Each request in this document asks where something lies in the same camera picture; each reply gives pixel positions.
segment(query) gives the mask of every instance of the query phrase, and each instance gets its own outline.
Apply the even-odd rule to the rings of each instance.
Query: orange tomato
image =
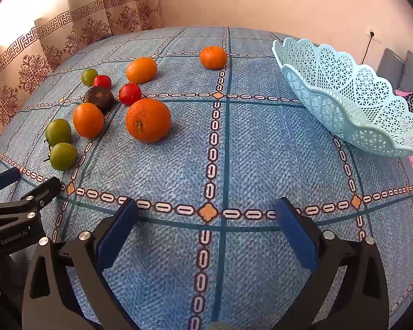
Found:
[[[159,100],[141,99],[127,111],[126,127],[136,140],[158,142],[170,132],[170,110]]]
[[[228,55],[222,47],[205,47],[200,55],[200,62],[207,69],[220,69],[225,67]]]
[[[77,133],[87,139],[97,137],[104,128],[104,115],[92,103],[83,103],[74,110],[74,126]]]
[[[127,66],[126,77],[130,83],[145,83],[152,80],[157,72],[157,64],[153,58],[142,57]]]

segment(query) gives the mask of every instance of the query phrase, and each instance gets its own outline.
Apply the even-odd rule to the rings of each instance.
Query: red tomato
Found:
[[[141,88],[135,83],[127,83],[119,91],[119,101],[125,105],[132,105],[141,99]]]
[[[93,87],[104,87],[110,89],[112,87],[112,80],[109,76],[96,76],[93,80]]]

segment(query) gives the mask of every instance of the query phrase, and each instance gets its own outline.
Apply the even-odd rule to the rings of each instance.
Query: scalloped basket rim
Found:
[[[321,50],[322,48],[329,48],[337,57],[340,56],[340,55],[348,57],[349,60],[353,63],[354,72],[353,72],[352,75],[355,75],[355,69],[359,69],[360,67],[361,67],[361,68],[365,68],[365,69],[369,70],[370,72],[372,72],[375,80],[382,81],[382,82],[384,82],[384,83],[387,85],[387,87],[388,87],[388,88],[387,88],[387,90],[388,90],[388,95],[395,97],[395,98],[393,98],[393,100],[395,100],[395,99],[396,99],[396,100],[402,100],[403,103],[404,103],[404,105],[405,105],[405,108],[406,108],[406,110],[407,110],[407,112],[408,112],[408,115],[413,116],[413,113],[411,113],[411,112],[408,110],[408,104],[407,104],[406,100],[405,100],[403,97],[401,97],[401,96],[395,96],[395,95],[393,94],[393,92],[392,92],[392,86],[391,86],[390,82],[389,82],[387,79],[385,79],[385,78],[382,78],[382,77],[377,76],[375,70],[374,70],[372,67],[370,67],[369,65],[358,65],[358,64],[355,62],[355,59],[353,59],[353,57],[351,56],[351,54],[349,54],[349,53],[347,53],[347,52],[338,52],[338,51],[336,51],[331,45],[328,45],[328,44],[325,44],[325,43],[324,43],[324,44],[321,44],[321,45],[319,45],[319,46],[317,47],[317,46],[315,46],[315,45],[314,45],[309,39],[307,39],[307,38],[301,38],[301,39],[299,39],[298,41],[296,41],[296,40],[294,40],[294,39],[291,38],[291,37],[286,37],[286,38],[283,40],[283,46],[285,46],[285,43],[287,43],[287,42],[289,42],[289,41],[292,41],[292,43],[295,44],[295,45],[303,45],[304,43],[308,43],[309,45],[312,46],[312,49],[313,49],[313,50],[318,50],[318,51]],[[308,83],[307,80],[303,77],[303,75],[302,75],[293,65],[290,65],[289,63],[282,64],[282,63],[280,62],[280,58],[278,57],[278,54],[277,54],[277,52],[276,52],[276,50],[275,50],[275,46],[276,46],[277,44],[278,44],[279,46],[281,46],[281,44],[280,44],[279,41],[274,40],[273,46],[272,46],[271,50],[272,50],[272,52],[274,53],[274,57],[275,57],[278,65],[279,65],[280,69],[282,70],[282,73],[283,73],[283,67],[287,67],[287,68],[289,68],[294,74],[296,74],[296,76],[297,76],[298,78],[300,78],[301,82],[302,82],[302,83],[306,86],[306,88],[308,88],[310,91],[312,91],[312,92],[314,92],[314,93],[315,93],[315,92],[317,92],[317,93],[322,93],[324,96],[326,96],[326,97],[328,97],[328,98],[330,98],[330,99],[332,99],[332,100],[335,99],[335,101],[336,101],[337,104],[341,104],[341,103],[342,103],[342,98],[339,98],[339,97],[338,97],[338,96],[341,96],[341,97],[343,97],[343,98],[346,98],[346,97],[344,97],[342,94],[340,94],[340,93],[338,93],[338,92],[336,92],[336,91],[326,90],[325,88],[315,88],[315,87],[312,87],[312,86],[309,85],[309,83]],[[386,136],[386,137],[389,139],[389,141],[391,142],[392,147],[393,147],[395,150],[404,150],[404,151],[408,151],[408,152],[412,152],[412,153],[413,153],[413,147],[412,147],[412,146],[395,144],[395,142],[393,141],[392,135],[389,134],[386,130],[384,130],[381,126],[378,126],[378,125],[370,125],[370,123],[357,123],[357,122],[355,122],[354,120],[352,120],[352,117],[351,117],[351,114],[350,114],[349,109],[343,108],[342,112],[343,112],[343,114],[347,117],[347,121],[348,121],[351,125],[353,125],[353,126],[355,126],[355,127],[357,127],[357,128],[360,128],[360,127],[361,127],[361,128],[364,128],[364,127],[365,127],[365,128],[369,128],[369,129],[371,129],[371,130],[378,131],[378,132],[380,132],[381,134],[383,134],[384,136]]]

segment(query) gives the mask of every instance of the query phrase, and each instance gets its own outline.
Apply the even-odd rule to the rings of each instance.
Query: cable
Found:
[[[367,52],[368,52],[368,50],[369,50],[370,42],[372,41],[373,36],[375,36],[374,32],[373,32],[373,31],[370,31],[369,44],[367,45],[366,53],[364,54],[364,58],[362,59],[361,64],[363,64],[363,63],[364,63],[364,60],[366,59],[366,55],[367,55]]]

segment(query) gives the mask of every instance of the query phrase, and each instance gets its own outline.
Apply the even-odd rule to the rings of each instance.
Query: green tomato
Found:
[[[59,142],[69,142],[72,137],[72,129],[67,120],[55,119],[46,128],[46,140],[50,146],[55,146]]]
[[[90,68],[86,69],[81,76],[81,81],[83,82],[84,85],[91,87],[93,85],[93,80],[95,77],[98,75],[98,72],[96,69]]]
[[[65,171],[70,169],[77,159],[77,149],[71,144],[61,142],[51,149],[51,165],[55,170]]]

